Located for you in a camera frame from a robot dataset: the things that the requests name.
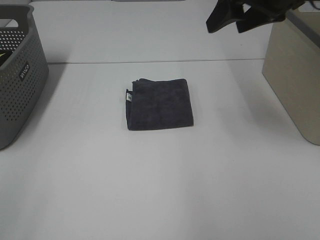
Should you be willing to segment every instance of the white tabletop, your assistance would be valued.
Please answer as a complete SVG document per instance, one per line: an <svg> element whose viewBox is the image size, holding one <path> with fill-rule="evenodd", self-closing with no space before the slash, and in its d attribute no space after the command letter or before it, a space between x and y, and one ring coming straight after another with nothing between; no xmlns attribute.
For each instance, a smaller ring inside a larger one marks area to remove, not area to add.
<svg viewBox="0 0 320 240"><path fill-rule="evenodd" d="M37 1L34 19L48 62L109 63L263 59L271 25L209 34L216 0Z"/></svg>
<svg viewBox="0 0 320 240"><path fill-rule="evenodd" d="M314 240L320 148L262 60L56 64L0 151L1 240ZM128 131L138 78L186 78L194 127Z"/></svg>

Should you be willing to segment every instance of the towel tag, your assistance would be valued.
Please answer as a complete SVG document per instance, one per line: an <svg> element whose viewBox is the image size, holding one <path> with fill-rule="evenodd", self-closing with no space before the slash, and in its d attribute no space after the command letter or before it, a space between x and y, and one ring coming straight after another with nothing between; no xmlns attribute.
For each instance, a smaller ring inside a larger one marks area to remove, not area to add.
<svg viewBox="0 0 320 240"><path fill-rule="evenodd" d="M132 95L130 93L126 93L126 100L132 102Z"/></svg>

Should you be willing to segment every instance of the perforated basket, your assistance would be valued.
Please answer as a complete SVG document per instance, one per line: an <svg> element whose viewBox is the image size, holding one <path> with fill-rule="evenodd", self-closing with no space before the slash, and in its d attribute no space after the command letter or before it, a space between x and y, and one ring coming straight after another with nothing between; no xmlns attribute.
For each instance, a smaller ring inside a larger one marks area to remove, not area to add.
<svg viewBox="0 0 320 240"><path fill-rule="evenodd" d="M18 27L0 27L0 51L14 51L0 66L0 149L18 135L48 78L48 64L29 5L0 5L0 19Z"/></svg>

